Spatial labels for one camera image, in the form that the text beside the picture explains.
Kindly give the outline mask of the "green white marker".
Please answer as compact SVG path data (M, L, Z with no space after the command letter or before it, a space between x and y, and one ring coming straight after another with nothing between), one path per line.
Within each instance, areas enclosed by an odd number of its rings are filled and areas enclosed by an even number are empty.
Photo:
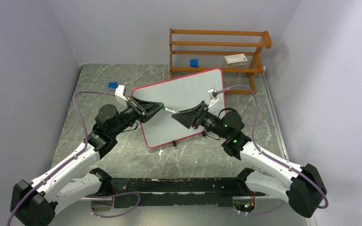
M167 107L165 107L165 106L163 106L161 109L162 109L162 110L165 110L165 111L168 111L168 112L170 112L170 113L178 113L178 111L169 109L169 108L167 108Z

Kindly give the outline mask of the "pink-framed whiteboard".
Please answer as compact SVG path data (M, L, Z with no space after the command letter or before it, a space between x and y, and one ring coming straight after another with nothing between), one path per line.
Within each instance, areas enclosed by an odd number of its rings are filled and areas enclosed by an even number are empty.
M165 107L179 112L193 108L201 101L210 103L208 90L223 88L222 70L215 68L137 87L132 91L132 95L144 101L161 102ZM141 125L148 148L156 148L202 133L202 127L187 129L171 115L166 110L160 110L148 122Z

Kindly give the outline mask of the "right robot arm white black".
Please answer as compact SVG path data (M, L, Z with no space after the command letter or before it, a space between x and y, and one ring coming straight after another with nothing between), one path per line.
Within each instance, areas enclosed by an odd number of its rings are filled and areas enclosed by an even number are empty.
M300 216L311 218L317 209L326 208L326 187L318 169L311 164L301 166L266 151L242 132L244 123L240 114L232 108L224 108L223 117L209 112L201 102L194 108L174 113L171 117L187 129L203 127L224 139L225 153L240 161L251 163L267 174L248 170L239 177L235 188L241 195L250 191L268 194L283 200Z

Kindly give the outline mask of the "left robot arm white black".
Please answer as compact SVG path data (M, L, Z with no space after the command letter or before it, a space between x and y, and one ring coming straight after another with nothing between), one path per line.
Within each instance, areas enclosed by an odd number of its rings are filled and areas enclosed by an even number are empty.
M95 164L117 144L117 136L139 121L148 122L163 109L160 102L139 100L133 96L120 98L126 108L118 112L107 104L98 110L90 133L64 160L30 182L20 180L14 185L9 226L17 218L25 226L47 226L66 207L89 195L107 195L112 188L111 176L100 168L84 177L75 177Z

